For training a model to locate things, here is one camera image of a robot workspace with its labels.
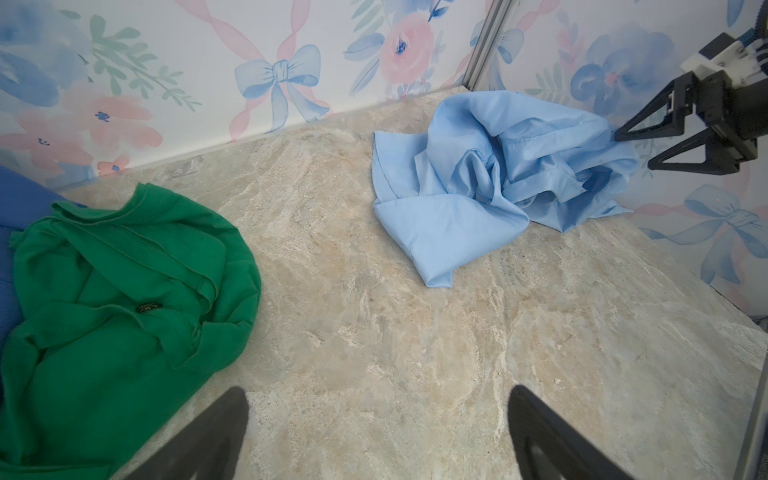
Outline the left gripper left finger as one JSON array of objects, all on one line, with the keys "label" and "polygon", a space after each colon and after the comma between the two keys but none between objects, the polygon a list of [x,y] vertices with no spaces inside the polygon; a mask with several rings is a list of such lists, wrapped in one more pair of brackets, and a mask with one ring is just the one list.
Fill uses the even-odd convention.
[{"label": "left gripper left finger", "polygon": [[128,477],[231,479],[248,419],[246,393],[240,387],[232,387]]}]

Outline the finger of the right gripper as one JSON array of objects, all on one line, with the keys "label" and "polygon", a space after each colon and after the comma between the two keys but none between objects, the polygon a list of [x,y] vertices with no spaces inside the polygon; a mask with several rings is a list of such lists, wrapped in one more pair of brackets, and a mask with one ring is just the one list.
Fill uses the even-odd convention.
[{"label": "finger of the right gripper", "polygon": [[636,115],[614,133],[617,142],[681,136],[693,113],[696,79],[683,74],[670,81]]},{"label": "finger of the right gripper", "polygon": [[648,161],[652,171],[724,176],[740,171],[732,144],[707,129],[670,147]]}]

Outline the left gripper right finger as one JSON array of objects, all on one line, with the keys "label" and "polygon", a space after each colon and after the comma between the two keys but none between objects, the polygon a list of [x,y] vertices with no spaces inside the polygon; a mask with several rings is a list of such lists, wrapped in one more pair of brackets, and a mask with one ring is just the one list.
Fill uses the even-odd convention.
[{"label": "left gripper right finger", "polygon": [[524,479],[630,477],[523,385],[510,392],[507,420]]}]

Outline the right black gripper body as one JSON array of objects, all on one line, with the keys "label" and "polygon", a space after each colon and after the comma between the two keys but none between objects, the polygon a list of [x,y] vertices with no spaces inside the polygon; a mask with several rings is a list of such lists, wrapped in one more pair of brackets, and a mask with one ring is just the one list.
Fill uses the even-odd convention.
[{"label": "right black gripper body", "polygon": [[724,71],[694,78],[696,115],[706,128],[703,165],[741,165],[758,157],[758,139],[767,135],[767,80],[732,86]]}]

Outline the light blue cloth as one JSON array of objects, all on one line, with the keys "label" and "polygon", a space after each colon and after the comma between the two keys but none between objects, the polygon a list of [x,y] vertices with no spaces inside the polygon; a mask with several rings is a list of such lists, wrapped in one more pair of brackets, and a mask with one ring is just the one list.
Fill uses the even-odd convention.
[{"label": "light blue cloth", "polygon": [[424,283],[516,239],[531,223],[567,232],[619,215],[640,167],[591,112],[506,90],[442,101],[419,134],[377,132],[374,211]]}]

